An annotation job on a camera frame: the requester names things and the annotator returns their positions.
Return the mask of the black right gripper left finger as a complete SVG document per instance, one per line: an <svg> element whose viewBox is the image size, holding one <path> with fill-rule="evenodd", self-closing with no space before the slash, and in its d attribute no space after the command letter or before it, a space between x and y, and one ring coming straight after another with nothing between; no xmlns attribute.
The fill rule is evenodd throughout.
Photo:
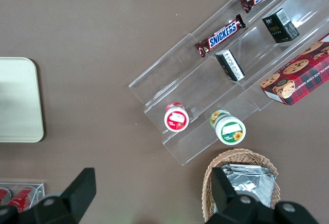
<svg viewBox="0 0 329 224"><path fill-rule="evenodd" d="M33 208L35 222L79 223L95 195L95 169L85 168L60 196L47 197Z"/></svg>

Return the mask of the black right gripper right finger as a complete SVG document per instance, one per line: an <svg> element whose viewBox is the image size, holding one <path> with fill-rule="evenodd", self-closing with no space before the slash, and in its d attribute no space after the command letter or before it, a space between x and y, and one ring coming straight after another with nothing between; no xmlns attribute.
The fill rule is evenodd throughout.
<svg viewBox="0 0 329 224"><path fill-rule="evenodd" d="M212 195L217 213L210 223L254 223L258 214L258 202L248 195L239 195L234 190L223 170L214 167L211 173Z"/></svg>

